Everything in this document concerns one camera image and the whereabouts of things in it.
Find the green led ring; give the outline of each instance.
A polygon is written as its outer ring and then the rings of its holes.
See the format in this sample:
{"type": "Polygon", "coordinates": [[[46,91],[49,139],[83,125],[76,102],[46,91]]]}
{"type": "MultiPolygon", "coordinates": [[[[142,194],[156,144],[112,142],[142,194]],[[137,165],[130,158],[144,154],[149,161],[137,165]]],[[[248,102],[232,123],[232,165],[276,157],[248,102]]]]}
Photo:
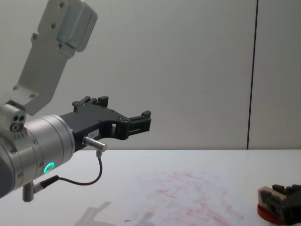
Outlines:
{"type": "Polygon", "coordinates": [[[49,164],[45,167],[44,173],[48,173],[48,172],[51,171],[54,167],[55,167],[55,163],[54,163],[54,162],[49,163],[49,164]]]}

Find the white table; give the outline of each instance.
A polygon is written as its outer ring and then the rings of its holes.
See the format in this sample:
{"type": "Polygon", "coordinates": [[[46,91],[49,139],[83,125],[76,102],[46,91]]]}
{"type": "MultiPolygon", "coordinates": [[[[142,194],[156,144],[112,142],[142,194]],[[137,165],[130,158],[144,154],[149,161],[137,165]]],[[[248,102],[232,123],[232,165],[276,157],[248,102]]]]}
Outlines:
{"type": "MultiPolygon", "coordinates": [[[[300,150],[135,150],[107,151],[103,177],[92,186],[56,182],[22,201],[22,189],[0,200],[1,226],[120,226],[125,220],[132,175],[148,170],[223,169],[242,195],[257,207],[257,189],[272,184],[301,184],[300,150]]],[[[80,151],[46,174],[88,182],[97,176],[95,151],[80,151]]]]}

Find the paper sheet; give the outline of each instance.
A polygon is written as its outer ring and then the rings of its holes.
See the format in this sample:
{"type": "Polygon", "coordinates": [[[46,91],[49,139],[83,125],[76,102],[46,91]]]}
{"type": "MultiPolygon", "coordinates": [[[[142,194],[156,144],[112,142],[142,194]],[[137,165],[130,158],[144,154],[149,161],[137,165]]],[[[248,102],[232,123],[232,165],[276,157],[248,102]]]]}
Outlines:
{"type": "Polygon", "coordinates": [[[269,225],[223,172],[144,173],[130,202],[124,226],[269,225]]]}

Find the white wall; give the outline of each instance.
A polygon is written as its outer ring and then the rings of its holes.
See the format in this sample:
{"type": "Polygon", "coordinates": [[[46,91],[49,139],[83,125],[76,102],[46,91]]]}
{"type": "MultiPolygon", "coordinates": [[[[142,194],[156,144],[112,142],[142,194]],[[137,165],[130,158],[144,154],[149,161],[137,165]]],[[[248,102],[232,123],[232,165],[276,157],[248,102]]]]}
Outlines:
{"type": "Polygon", "coordinates": [[[252,149],[301,147],[301,1],[260,0],[252,149]]]}
{"type": "MultiPolygon", "coordinates": [[[[17,81],[46,2],[1,1],[0,90],[17,81]]],[[[87,3],[99,16],[90,43],[39,115],[107,95],[110,108],[153,118],[151,132],[110,148],[246,148],[255,0],[87,3]]]]}

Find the red base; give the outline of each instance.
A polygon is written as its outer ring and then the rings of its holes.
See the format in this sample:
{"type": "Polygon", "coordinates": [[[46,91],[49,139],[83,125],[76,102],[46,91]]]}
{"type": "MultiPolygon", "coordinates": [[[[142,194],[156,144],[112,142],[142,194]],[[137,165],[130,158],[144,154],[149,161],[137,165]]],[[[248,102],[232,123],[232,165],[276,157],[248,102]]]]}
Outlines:
{"type": "Polygon", "coordinates": [[[264,209],[260,205],[257,206],[257,213],[262,219],[264,219],[264,220],[266,220],[266,221],[268,221],[272,224],[275,224],[275,225],[282,225],[283,224],[278,218],[271,215],[269,212],[267,212],[266,209],[264,209]]]}

